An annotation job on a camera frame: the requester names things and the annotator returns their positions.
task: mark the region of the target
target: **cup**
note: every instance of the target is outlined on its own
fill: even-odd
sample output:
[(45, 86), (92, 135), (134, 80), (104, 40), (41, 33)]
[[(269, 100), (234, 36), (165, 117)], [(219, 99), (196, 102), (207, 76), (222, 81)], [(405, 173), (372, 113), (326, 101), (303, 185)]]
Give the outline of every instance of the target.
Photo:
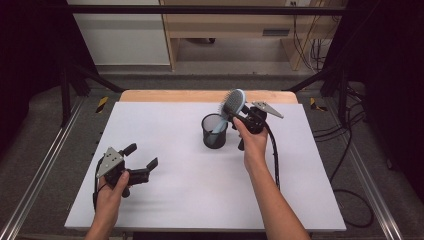
[(223, 120), (221, 115), (217, 113), (206, 115), (202, 120), (203, 143), (206, 147), (218, 149), (224, 146), (227, 127), (228, 122)]

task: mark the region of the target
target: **white tabletop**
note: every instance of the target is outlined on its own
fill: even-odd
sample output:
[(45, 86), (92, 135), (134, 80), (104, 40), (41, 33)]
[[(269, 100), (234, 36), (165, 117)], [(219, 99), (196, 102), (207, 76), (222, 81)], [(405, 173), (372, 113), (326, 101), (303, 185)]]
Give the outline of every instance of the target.
[[(284, 115), (267, 119), (278, 146), (281, 192), (308, 231), (346, 230), (303, 106), (271, 106)], [(116, 228), (263, 231), (243, 152), (237, 149), (238, 132), (229, 126), (220, 149), (203, 144), (201, 120), (217, 109), (217, 103), (116, 103), (65, 227), (90, 227), (98, 160), (108, 147), (121, 150), (136, 143), (138, 149), (125, 158), (127, 168), (145, 168), (155, 157), (159, 165), (149, 183), (133, 186), (122, 200)], [(274, 174), (272, 153), (268, 141), (266, 158)]]

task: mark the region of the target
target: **human hand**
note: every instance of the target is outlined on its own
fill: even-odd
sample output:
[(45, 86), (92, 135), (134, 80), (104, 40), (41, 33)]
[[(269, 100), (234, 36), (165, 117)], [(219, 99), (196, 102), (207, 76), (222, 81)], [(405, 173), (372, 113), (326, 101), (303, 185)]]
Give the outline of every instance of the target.
[(113, 189), (106, 183), (104, 177), (99, 179), (96, 214), (85, 239), (107, 239), (109, 237), (118, 220), (121, 195), (127, 187), (129, 175), (128, 171), (123, 172)]
[(252, 134), (236, 117), (233, 118), (233, 122), (244, 141), (244, 165), (246, 170), (251, 173), (252, 169), (266, 167), (265, 150), (268, 131), (264, 128), (261, 133)]

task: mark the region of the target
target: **white wall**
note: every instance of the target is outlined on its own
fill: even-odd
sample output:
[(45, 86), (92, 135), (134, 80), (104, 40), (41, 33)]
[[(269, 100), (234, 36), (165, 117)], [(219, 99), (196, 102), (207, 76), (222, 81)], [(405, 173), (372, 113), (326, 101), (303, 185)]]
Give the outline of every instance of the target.
[[(68, 0), (69, 4), (158, 5), (157, 0)], [(96, 65), (169, 65), (158, 14), (74, 14)]]

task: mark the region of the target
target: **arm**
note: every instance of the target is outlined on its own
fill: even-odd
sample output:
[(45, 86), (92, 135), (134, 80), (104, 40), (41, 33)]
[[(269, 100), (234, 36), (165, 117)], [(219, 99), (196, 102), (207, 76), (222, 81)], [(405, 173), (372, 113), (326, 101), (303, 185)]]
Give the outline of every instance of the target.
[(94, 215), (91, 228), (85, 236), (90, 239), (108, 239), (116, 221), (118, 220), (118, 210), (121, 204), (121, 195), (128, 184), (129, 173), (122, 173), (116, 186), (112, 189), (106, 185), (106, 180), (101, 177), (99, 180), (99, 196), (97, 197), (96, 214)]
[(244, 141), (244, 165), (249, 173), (268, 239), (310, 239), (302, 223), (280, 193), (265, 162), (268, 132), (251, 134), (233, 119)]

